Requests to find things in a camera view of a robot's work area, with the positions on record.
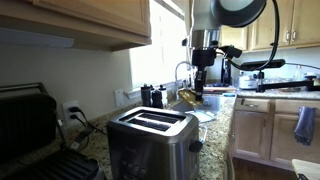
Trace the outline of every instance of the toaster lever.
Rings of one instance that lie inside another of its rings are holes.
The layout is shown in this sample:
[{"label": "toaster lever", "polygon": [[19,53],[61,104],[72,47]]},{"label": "toaster lever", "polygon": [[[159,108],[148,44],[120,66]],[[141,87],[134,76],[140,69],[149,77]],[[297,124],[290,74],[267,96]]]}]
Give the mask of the toaster lever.
[{"label": "toaster lever", "polygon": [[196,140],[189,146],[189,151],[198,153],[202,149],[203,143]]}]

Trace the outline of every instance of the wall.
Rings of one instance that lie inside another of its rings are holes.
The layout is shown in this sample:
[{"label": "wall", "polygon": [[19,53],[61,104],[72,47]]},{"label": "wall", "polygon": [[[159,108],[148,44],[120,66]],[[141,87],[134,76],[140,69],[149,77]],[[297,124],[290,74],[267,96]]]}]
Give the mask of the wall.
[{"label": "wall", "polygon": [[[114,90],[131,88],[129,51],[0,45],[0,86],[42,82],[58,103],[78,100],[88,119],[115,109]],[[139,101],[129,100],[125,104]]]},{"label": "wall", "polygon": [[[270,57],[270,51],[265,52],[254,52],[254,53],[244,53],[241,55],[239,59],[234,59],[234,62],[237,64],[241,64],[243,62],[250,61],[261,61],[268,60]],[[280,49],[277,51],[275,59],[284,59],[286,62],[290,63],[300,63],[311,66],[320,67],[320,63],[318,61],[320,57],[320,47],[315,48],[304,48],[304,49]],[[220,79],[220,69],[221,69],[221,57],[218,57],[215,61],[215,65],[210,67],[208,70],[208,78],[210,79]],[[284,65],[278,69],[266,69],[265,77],[273,78],[273,77],[284,77],[284,78],[292,78],[295,66],[292,65]],[[304,72],[316,72],[320,73],[319,70],[311,69],[307,67],[302,67]],[[236,77],[239,74],[239,70],[233,68],[232,77]]]}]

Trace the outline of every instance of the dish towel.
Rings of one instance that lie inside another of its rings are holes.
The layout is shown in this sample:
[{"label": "dish towel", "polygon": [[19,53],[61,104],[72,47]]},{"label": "dish towel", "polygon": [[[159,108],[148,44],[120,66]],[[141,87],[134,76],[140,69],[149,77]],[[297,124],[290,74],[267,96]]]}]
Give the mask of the dish towel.
[{"label": "dish towel", "polygon": [[310,146],[313,139],[314,123],[315,123],[316,108],[300,107],[299,120],[294,130],[297,142],[305,146]]}]

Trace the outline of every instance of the stainless steel toaster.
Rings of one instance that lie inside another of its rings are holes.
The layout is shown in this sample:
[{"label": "stainless steel toaster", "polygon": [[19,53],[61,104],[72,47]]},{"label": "stainless steel toaster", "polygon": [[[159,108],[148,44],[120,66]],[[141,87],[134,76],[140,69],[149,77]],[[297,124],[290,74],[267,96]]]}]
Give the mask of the stainless steel toaster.
[{"label": "stainless steel toaster", "polygon": [[138,107],[107,123],[115,180],[194,180],[199,172],[199,124],[191,115]]}]

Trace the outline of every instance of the lower cabinet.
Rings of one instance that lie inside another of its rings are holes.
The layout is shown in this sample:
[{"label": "lower cabinet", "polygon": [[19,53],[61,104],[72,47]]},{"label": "lower cabinet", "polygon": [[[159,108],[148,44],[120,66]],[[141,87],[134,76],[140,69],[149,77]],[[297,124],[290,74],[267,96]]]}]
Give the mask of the lower cabinet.
[{"label": "lower cabinet", "polygon": [[275,114],[270,160],[283,166],[291,166],[292,159],[320,163],[320,118],[316,118],[313,140],[310,146],[297,143],[294,130],[299,116]]},{"label": "lower cabinet", "polygon": [[253,157],[268,160],[270,157],[272,117],[266,113],[235,111],[235,157]]}]

